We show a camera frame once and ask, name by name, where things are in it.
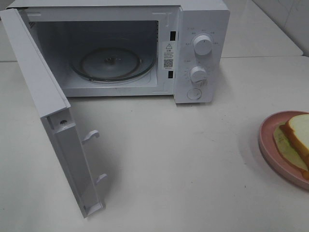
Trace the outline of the round door release button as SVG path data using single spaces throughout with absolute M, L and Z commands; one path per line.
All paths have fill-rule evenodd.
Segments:
M 191 100 L 198 100 L 201 98 L 202 91 L 198 88 L 193 88 L 187 92 L 187 97 Z

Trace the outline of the pink round plate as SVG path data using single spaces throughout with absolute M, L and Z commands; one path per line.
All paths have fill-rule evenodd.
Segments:
M 268 116 L 259 129 L 259 148 L 268 165 L 282 178 L 302 189 L 309 189 L 309 181 L 304 179 L 301 172 L 288 162 L 279 153 L 273 133 L 275 128 L 290 118 L 303 115 L 302 111 L 282 111 Z

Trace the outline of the white bread sandwich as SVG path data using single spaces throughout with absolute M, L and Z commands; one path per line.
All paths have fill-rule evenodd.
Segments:
M 281 157 L 309 179 L 309 115 L 302 114 L 280 123 L 273 138 Z

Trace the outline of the white microwave door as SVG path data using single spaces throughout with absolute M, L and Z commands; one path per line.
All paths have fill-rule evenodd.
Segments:
M 0 13 L 15 57 L 83 217 L 104 208 L 97 184 L 105 178 L 93 178 L 84 152 L 84 144 L 99 137 L 97 130 L 80 138 L 70 103 L 52 74 L 30 31 L 29 19 L 17 9 Z

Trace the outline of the glass microwave turntable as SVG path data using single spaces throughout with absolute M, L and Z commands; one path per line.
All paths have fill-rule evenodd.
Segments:
M 123 82 L 147 73 L 156 62 L 156 51 L 101 47 L 72 59 L 72 69 L 92 82 Z

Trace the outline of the white microwave oven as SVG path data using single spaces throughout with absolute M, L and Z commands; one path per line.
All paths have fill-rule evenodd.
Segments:
M 210 102 L 230 12 L 221 0 L 16 0 L 8 9 L 26 14 L 30 33 L 66 97 L 170 95 L 176 103 Z M 195 53 L 193 40 L 212 38 L 212 50 Z M 101 47 L 156 51 L 154 66 L 123 82 L 92 82 L 72 59 Z M 201 66 L 204 82 L 189 72 Z M 202 91 L 191 100 L 187 92 Z

